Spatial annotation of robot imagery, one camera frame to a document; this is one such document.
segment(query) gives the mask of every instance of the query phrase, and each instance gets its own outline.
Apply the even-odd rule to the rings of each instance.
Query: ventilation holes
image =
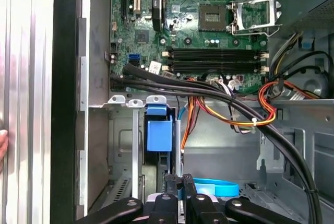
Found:
[[[127,182],[128,182],[128,179],[125,179],[122,182],[122,185],[120,186],[120,189],[118,190],[118,192],[116,194],[116,197],[115,197],[113,202],[118,202],[121,199],[121,196],[123,195],[123,191],[125,189],[125,186],[126,186]]]

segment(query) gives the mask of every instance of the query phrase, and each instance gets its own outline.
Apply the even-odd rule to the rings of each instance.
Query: chip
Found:
[[[199,6],[200,31],[225,31],[226,9],[220,5]]]
[[[137,44],[147,44],[150,39],[150,31],[146,29],[140,29],[135,31],[135,42]]]

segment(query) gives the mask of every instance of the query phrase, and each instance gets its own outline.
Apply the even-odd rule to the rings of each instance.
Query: sata port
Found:
[[[140,54],[139,53],[131,53],[128,56],[129,61],[139,61],[140,60]]]

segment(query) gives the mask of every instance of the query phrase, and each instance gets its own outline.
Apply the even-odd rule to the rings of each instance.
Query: black ram slot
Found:
[[[226,63],[226,62],[180,62],[174,61],[173,73],[197,74],[204,73],[209,69],[221,70],[228,74],[254,73],[260,69],[260,63]]]
[[[171,53],[178,61],[250,61],[257,56],[254,50],[173,49]]]

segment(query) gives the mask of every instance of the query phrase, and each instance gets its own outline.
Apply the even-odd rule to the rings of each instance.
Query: metal frame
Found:
[[[252,25],[249,28],[245,28],[243,24],[243,5],[250,4],[254,5],[257,3],[264,3],[268,2],[268,16],[269,16],[269,22],[267,24],[263,25]],[[234,21],[230,26],[227,26],[226,30],[232,32],[235,36],[246,36],[246,35],[256,35],[256,34],[265,34],[267,37],[273,36],[275,33],[277,33],[280,30],[280,27],[282,25],[276,25],[276,21],[281,16],[282,12],[277,11],[277,8],[281,7],[281,4],[278,1],[275,0],[241,0],[241,1],[231,1],[230,4],[228,4],[227,9],[233,11],[234,13]],[[256,30],[256,29],[269,29],[272,27],[277,27],[277,29],[271,33],[268,34],[266,32],[241,32],[241,31],[250,31],[250,30]]]
[[[50,222],[52,40],[53,0],[0,0],[0,223]]]

